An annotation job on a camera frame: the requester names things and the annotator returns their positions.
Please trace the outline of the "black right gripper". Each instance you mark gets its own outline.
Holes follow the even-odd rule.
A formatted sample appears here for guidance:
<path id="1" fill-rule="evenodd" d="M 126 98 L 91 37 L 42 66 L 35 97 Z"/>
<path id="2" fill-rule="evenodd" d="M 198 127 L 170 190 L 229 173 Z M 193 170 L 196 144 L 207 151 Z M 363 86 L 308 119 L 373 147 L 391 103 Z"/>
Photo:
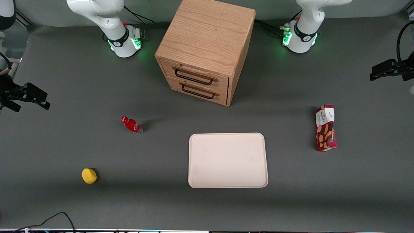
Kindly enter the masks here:
<path id="1" fill-rule="evenodd" d="M 15 102 L 8 101 L 19 100 L 32 102 L 41 106 L 45 110 L 50 109 L 50 103 L 47 102 L 48 94 L 32 83 L 26 83 L 24 86 L 17 85 L 13 82 L 10 75 L 0 76 L 0 110 L 8 108 L 14 112 L 19 112 L 21 106 Z"/>

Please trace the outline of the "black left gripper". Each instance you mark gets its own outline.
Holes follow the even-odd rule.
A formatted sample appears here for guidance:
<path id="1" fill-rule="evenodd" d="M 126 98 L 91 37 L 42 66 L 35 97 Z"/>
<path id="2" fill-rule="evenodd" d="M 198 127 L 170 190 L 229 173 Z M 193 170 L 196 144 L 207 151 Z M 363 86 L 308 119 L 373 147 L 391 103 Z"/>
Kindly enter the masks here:
<path id="1" fill-rule="evenodd" d="M 388 59 L 373 66 L 372 72 L 369 76 L 370 81 L 375 81 L 379 78 L 400 75 L 402 75 L 402 81 L 404 82 L 412 80 L 414 78 L 414 64 L 404 63 L 401 70 L 399 69 L 399 63 L 396 59 Z"/>

